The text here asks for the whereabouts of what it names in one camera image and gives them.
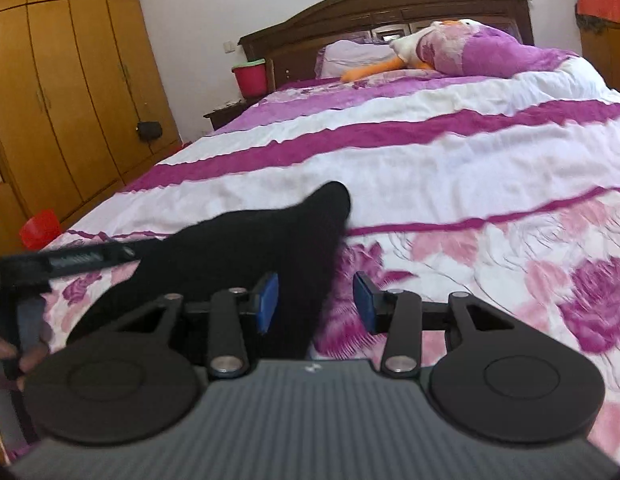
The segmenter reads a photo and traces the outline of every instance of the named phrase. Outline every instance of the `metal rivet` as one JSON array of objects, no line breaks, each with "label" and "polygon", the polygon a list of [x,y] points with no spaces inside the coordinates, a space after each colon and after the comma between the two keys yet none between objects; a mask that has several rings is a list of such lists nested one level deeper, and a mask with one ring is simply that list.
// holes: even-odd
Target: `metal rivet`
[{"label": "metal rivet", "polygon": [[243,361],[233,355],[221,355],[212,359],[210,366],[220,374],[231,374],[241,369]]},{"label": "metal rivet", "polygon": [[417,362],[407,355],[395,355],[385,360],[385,367],[401,374],[413,371],[417,367]]}]

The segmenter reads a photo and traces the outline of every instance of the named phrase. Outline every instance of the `bedspread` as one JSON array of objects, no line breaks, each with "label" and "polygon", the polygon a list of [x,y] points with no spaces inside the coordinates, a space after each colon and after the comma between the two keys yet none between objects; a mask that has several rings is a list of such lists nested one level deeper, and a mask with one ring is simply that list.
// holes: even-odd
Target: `bedspread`
[{"label": "bedspread", "polygon": [[[158,164],[54,246],[164,237],[338,180],[352,212],[315,357],[380,359],[384,338],[353,304],[357,270],[429,301],[467,290],[599,367],[591,440],[620,461],[620,94],[581,58],[511,79],[408,70],[296,87]],[[134,268],[53,284],[55,348]],[[424,365],[444,353],[426,333]]]}]

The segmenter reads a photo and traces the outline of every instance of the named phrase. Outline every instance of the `red bucket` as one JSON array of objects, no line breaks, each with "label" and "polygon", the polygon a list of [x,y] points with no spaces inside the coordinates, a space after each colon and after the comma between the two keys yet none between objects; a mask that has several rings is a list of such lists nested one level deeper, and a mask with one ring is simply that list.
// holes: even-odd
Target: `red bucket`
[{"label": "red bucket", "polygon": [[40,251],[62,234],[61,224],[51,209],[32,216],[18,232],[26,249]]},{"label": "red bucket", "polygon": [[266,60],[242,63],[232,68],[236,82],[244,98],[267,94]]}]

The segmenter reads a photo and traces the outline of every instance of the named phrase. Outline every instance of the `hand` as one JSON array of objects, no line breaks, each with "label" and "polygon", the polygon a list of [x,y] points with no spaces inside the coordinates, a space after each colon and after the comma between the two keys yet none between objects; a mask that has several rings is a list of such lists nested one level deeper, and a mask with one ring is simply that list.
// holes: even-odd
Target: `hand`
[{"label": "hand", "polygon": [[[44,330],[42,330],[42,334],[45,332],[49,332],[47,330],[47,325],[44,326]],[[32,371],[37,364],[39,364],[43,359],[45,359],[50,353],[50,348],[46,342],[40,340],[32,349],[27,351],[18,361],[18,367],[20,370],[27,374]],[[18,350],[16,347],[4,339],[0,338],[0,359],[13,359],[18,355]],[[25,386],[25,376],[19,377],[15,382],[7,380],[6,378],[0,376],[0,389],[1,390],[14,390],[19,389],[23,390]]]}]

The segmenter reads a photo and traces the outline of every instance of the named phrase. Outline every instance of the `bed frame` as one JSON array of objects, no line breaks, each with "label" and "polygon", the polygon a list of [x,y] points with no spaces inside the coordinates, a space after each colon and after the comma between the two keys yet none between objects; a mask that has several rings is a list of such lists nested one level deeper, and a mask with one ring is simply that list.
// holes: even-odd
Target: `bed frame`
[{"label": "bed frame", "polygon": [[313,79],[317,52],[336,40],[393,40],[433,20],[472,18],[534,44],[529,0],[324,0],[239,40],[250,61],[265,58],[269,89]]}]

